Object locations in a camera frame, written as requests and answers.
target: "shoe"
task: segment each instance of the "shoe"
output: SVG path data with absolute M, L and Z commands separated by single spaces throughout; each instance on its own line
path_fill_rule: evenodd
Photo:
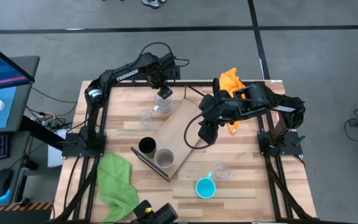
M 160 4 L 157 0 L 141 0 L 142 4 L 148 7 L 151 7 L 152 9 L 158 9 L 160 7 Z

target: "warning stripe tape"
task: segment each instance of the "warning stripe tape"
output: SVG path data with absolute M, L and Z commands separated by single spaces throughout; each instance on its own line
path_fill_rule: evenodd
M 50 210 L 52 209 L 52 202 L 42 203 L 29 203 L 24 207 L 20 207 L 18 204 L 11 204 L 10 206 L 0 207 L 0 212 L 6 211 L 28 211 L 28 210 Z

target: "table leg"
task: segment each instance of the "table leg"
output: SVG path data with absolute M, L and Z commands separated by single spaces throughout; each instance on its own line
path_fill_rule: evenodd
M 23 116 L 20 131 L 30 131 L 31 135 L 59 150 L 62 150 L 62 145 L 59 144 L 63 142 L 64 139 L 58 136 L 57 134 L 49 131 L 48 129 L 44 128 L 41 124 L 36 123 L 35 121 L 31 120 L 30 118 Z

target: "black cup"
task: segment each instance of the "black cup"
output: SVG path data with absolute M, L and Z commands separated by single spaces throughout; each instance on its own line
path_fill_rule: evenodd
M 146 137 L 140 140 L 139 150 L 149 159 L 154 158 L 156 143 L 153 138 Z

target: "blue light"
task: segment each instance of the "blue light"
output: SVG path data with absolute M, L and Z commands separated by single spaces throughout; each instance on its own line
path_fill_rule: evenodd
M 11 194 L 11 190 L 8 189 L 5 195 L 0 197 L 0 202 L 6 201 L 9 198 L 9 194 Z

